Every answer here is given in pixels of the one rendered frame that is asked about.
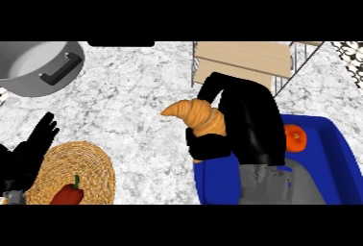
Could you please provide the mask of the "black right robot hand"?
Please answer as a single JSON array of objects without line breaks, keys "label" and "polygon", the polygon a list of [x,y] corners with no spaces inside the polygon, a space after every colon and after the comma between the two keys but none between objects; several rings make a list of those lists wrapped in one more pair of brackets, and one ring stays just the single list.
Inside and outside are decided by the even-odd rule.
[{"label": "black right robot hand", "polygon": [[271,90],[257,82],[213,72],[198,98],[212,103],[222,94],[219,111],[225,114],[226,136],[197,136],[187,129],[190,153],[196,160],[235,155],[241,164],[286,164],[287,136]]}]

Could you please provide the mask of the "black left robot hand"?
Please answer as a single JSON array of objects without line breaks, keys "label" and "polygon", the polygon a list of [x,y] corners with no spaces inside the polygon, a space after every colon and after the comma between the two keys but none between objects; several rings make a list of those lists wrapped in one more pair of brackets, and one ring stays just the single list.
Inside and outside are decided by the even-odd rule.
[{"label": "black left robot hand", "polygon": [[33,187],[58,132],[55,115],[48,112],[27,141],[18,144],[15,150],[0,144],[0,193],[27,191]]}]

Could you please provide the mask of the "golden brown croissant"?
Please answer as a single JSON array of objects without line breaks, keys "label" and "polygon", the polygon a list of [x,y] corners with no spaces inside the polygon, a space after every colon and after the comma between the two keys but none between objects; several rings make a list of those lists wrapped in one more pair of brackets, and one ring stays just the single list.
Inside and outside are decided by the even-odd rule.
[{"label": "golden brown croissant", "polygon": [[206,100],[196,98],[178,101],[165,109],[163,115],[182,119],[197,137],[209,134],[228,135],[225,114]]}]

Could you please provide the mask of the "blue tray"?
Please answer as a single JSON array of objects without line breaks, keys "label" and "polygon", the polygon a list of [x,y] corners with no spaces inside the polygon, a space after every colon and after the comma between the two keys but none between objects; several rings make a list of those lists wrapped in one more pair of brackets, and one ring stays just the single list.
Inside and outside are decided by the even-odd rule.
[{"label": "blue tray", "polygon": [[[309,136],[303,152],[287,152],[286,159],[297,161],[308,169],[325,205],[363,205],[363,175],[333,121],[319,116],[286,114],[283,122],[299,125]],[[194,165],[197,191],[204,205],[241,205],[241,177],[235,155],[204,160]]]}]

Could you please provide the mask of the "orange tomato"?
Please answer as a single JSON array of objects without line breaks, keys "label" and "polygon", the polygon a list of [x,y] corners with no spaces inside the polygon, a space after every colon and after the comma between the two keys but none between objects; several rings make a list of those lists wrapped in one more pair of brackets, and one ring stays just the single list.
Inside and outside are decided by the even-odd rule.
[{"label": "orange tomato", "polygon": [[305,129],[294,124],[284,126],[287,136],[287,151],[303,152],[309,144],[309,136]]}]

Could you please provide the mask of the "woven wicker placemat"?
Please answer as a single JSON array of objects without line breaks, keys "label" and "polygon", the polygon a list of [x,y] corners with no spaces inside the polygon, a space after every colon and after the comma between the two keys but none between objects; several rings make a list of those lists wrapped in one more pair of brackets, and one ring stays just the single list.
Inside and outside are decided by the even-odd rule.
[{"label": "woven wicker placemat", "polygon": [[75,177],[80,176],[85,199],[79,205],[113,205],[116,171],[104,150],[86,141],[57,145],[48,152],[33,187],[26,193],[26,205],[51,205],[52,199]]}]

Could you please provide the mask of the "red bell pepper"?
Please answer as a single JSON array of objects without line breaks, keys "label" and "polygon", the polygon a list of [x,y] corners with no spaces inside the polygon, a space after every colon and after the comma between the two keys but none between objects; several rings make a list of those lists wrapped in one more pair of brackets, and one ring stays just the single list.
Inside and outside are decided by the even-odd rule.
[{"label": "red bell pepper", "polygon": [[67,184],[52,199],[52,205],[79,205],[85,199],[85,190],[80,188],[80,176],[75,177],[75,183]]}]

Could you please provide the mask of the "black and white patterned object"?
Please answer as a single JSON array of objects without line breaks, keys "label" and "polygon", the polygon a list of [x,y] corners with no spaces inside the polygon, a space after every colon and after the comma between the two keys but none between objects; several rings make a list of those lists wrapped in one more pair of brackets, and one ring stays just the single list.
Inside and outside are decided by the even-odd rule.
[{"label": "black and white patterned object", "polygon": [[353,82],[363,92],[363,41],[333,41]]}]

